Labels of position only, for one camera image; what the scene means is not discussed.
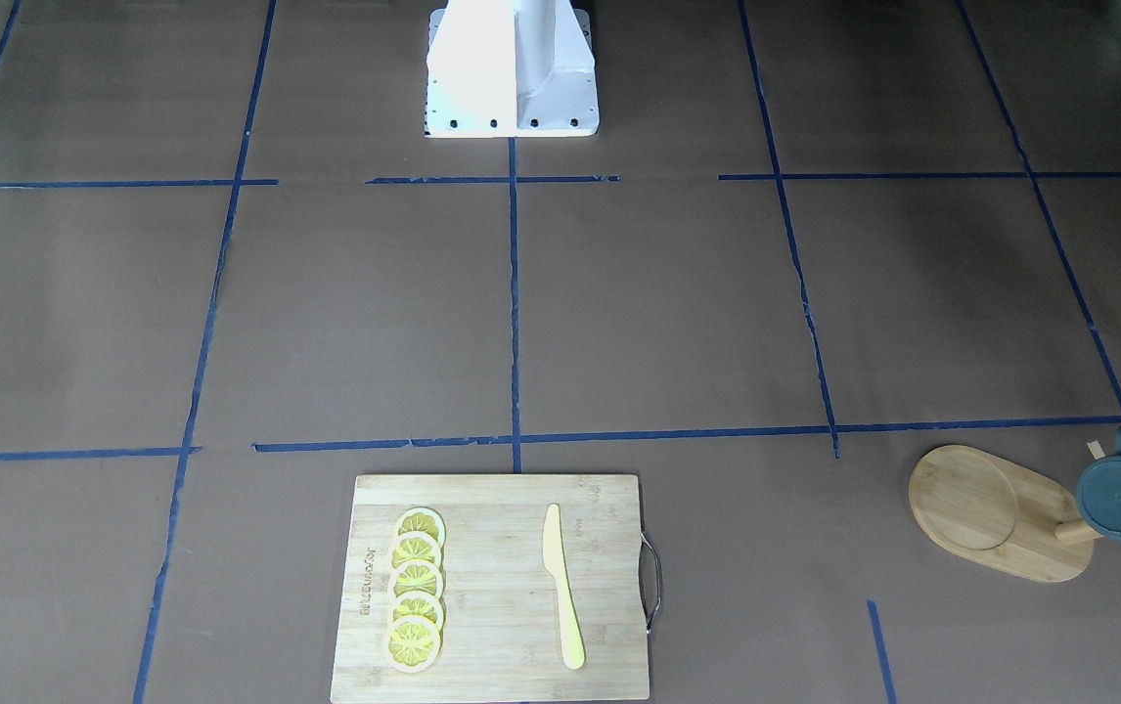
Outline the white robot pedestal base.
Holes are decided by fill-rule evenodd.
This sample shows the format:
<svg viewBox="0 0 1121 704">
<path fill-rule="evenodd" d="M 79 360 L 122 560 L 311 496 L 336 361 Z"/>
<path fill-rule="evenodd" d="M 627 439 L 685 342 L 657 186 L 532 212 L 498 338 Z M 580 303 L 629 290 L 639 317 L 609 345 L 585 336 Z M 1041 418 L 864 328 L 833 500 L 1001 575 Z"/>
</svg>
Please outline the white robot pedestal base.
<svg viewBox="0 0 1121 704">
<path fill-rule="evenodd" d="M 450 1 L 429 15 L 424 135 L 586 138 L 601 113 L 593 22 L 569 1 Z"/>
</svg>

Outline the wooden cup storage rack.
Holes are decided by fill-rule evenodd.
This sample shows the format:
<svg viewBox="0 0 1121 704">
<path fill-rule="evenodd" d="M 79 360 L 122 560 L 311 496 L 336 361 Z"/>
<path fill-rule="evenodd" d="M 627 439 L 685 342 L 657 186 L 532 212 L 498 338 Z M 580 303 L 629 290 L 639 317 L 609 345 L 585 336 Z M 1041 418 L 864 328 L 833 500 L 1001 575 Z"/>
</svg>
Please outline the wooden cup storage rack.
<svg viewBox="0 0 1121 704">
<path fill-rule="evenodd" d="M 1092 462 L 1111 452 L 1090 442 Z M 945 445 L 924 454 L 908 481 L 921 532 L 964 561 L 1038 583 L 1076 578 L 1106 539 L 1080 516 L 1075 490 L 990 452 Z"/>
</svg>

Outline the bamboo cutting board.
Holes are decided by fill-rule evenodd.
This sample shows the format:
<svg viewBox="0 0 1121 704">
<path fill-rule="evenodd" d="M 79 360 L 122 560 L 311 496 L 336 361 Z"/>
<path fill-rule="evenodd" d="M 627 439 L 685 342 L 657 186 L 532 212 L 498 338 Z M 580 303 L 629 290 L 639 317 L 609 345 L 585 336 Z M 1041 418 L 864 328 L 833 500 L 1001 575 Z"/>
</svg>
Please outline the bamboo cutting board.
<svg viewBox="0 0 1121 704">
<path fill-rule="evenodd" d="M 560 504 L 566 569 L 586 665 L 560 661 L 555 581 L 541 529 Z M 389 549 L 405 509 L 447 524 L 438 659 L 416 674 L 385 659 Z M 647 700 L 650 611 L 641 585 L 642 507 L 633 475 L 363 475 L 350 510 L 330 674 L 333 703 Z"/>
</svg>

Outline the yellow plastic knife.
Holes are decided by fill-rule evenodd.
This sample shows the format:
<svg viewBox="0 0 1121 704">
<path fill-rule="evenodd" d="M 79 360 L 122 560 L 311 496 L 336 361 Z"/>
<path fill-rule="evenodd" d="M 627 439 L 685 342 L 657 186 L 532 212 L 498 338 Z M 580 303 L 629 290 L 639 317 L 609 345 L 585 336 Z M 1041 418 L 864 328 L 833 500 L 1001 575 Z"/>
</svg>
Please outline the yellow plastic knife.
<svg viewBox="0 0 1121 704">
<path fill-rule="evenodd" d="M 580 619 L 566 569 L 560 504 L 548 504 L 544 512 L 541 555 L 544 569 L 555 581 L 560 661 L 568 670 L 580 670 L 586 665 L 586 643 L 580 632 Z"/>
</svg>

